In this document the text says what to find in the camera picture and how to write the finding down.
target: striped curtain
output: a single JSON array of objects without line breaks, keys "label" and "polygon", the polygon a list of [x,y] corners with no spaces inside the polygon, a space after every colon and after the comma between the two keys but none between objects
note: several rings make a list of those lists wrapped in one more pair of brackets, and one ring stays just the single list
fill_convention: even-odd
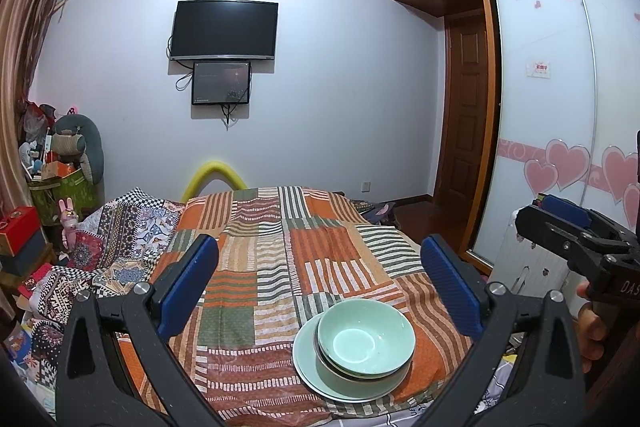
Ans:
[{"label": "striped curtain", "polygon": [[56,0],[0,0],[0,208],[30,204],[18,157],[21,118]]}]

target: green storage basket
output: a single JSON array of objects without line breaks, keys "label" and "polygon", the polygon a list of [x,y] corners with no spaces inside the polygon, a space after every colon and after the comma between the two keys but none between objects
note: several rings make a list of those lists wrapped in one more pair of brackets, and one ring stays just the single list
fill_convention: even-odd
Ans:
[{"label": "green storage basket", "polygon": [[59,200],[71,198],[74,202],[74,210],[80,219],[84,219],[98,207],[95,187],[85,179],[81,169],[64,178],[31,181],[27,184],[31,191],[33,205],[45,227],[60,224]]}]

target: small screen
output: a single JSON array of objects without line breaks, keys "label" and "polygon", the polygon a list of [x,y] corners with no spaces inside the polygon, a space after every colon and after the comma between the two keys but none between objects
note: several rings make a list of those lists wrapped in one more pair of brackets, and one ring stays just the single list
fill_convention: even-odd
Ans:
[{"label": "small screen", "polygon": [[192,82],[193,105],[249,102],[248,62],[196,62]]},{"label": "small screen", "polygon": [[274,58],[278,3],[180,1],[171,58]]}]

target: screw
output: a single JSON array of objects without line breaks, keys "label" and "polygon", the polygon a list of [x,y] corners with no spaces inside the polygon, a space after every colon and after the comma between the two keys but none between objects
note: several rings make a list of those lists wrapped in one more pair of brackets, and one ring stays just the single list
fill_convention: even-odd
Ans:
[{"label": "screw", "polygon": [[88,301],[89,297],[91,297],[91,291],[82,290],[82,291],[78,292],[78,294],[76,295],[76,301],[78,301],[78,302]]},{"label": "screw", "polygon": [[489,285],[489,291],[494,295],[504,295],[505,293],[507,293],[507,286],[505,286],[501,282],[492,282]]},{"label": "screw", "polygon": [[564,301],[564,295],[558,290],[551,290],[549,292],[549,297],[553,302],[562,302]]},{"label": "screw", "polygon": [[133,286],[133,293],[137,295],[144,295],[151,289],[151,285],[148,282],[138,282]]}]

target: pink bunny toy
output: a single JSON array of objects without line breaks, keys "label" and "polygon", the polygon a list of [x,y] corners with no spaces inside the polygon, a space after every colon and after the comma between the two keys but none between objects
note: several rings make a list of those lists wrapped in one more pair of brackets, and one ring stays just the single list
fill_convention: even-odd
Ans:
[{"label": "pink bunny toy", "polygon": [[78,214],[74,212],[74,202],[71,198],[60,200],[60,223],[62,224],[62,244],[66,251],[73,251],[76,245],[76,227],[78,226]]}]

